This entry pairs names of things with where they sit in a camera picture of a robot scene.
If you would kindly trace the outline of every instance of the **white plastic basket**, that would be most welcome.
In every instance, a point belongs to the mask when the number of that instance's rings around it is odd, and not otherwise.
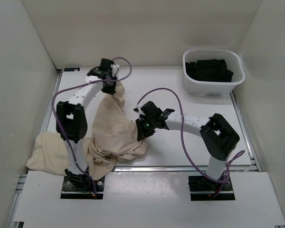
[[[224,59],[227,69],[233,72],[231,82],[203,82],[190,78],[186,72],[186,62],[198,60]],[[214,48],[192,48],[182,57],[183,83],[185,90],[190,94],[225,95],[229,94],[237,85],[245,80],[245,73],[239,56],[233,51]]]

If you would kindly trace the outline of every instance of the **laundry basket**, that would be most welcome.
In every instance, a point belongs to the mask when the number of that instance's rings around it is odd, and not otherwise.
[[[190,78],[186,72],[186,62],[198,60],[224,59],[228,70],[233,72],[231,82],[203,82]],[[214,48],[192,48],[186,51],[182,58],[183,83],[190,94],[225,95],[245,80],[245,73],[239,56],[233,51]]]

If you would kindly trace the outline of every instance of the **black cloth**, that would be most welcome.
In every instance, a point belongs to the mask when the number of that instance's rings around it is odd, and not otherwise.
[[[186,63],[186,72],[190,78],[204,82],[231,82],[233,76],[224,59]]]

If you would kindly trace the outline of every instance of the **robotic arm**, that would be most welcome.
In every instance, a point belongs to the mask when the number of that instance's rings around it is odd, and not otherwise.
[[[99,79],[117,79],[119,65],[109,59],[102,59],[99,67],[91,69],[85,77],[85,83],[93,82]],[[87,169],[85,153],[83,148],[83,138],[87,132],[86,108],[99,91],[113,95],[115,93],[116,82],[97,82],[78,89],[70,99],[65,102],[58,102],[57,115],[73,147],[77,164],[82,170]],[[77,186],[84,186],[86,177],[75,164],[72,151],[66,142],[59,126],[56,124],[56,130],[67,148],[67,154],[70,166],[65,170],[70,180]]]
[[[145,139],[155,133],[155,129],[181,130],[181,114],[173,109],[162,111],[153,102],[148,101],[141,108],[135,108],[139,113],[136,120],[138,138]],[[220,114],[210,118],[184,116],[183,131],[201,137],[210,153],[206,174],[218,180],[225,170],[231,152],[235,149],[239,135]]]

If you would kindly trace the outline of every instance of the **crumpled cloth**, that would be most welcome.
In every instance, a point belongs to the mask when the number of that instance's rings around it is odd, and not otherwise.
[[[136,123],[123,113],[124,87],[118,82],[114,95],[106,95],[99,103],[92,124],[92,137],[84,138],[85,160],[94,180],[108,174],[117,162],[144,156],[146,141],[137,141]],[[33,154],[26,164],[32,170],[66,175],[69,167],[67,148],[58,133],[37,136]]]

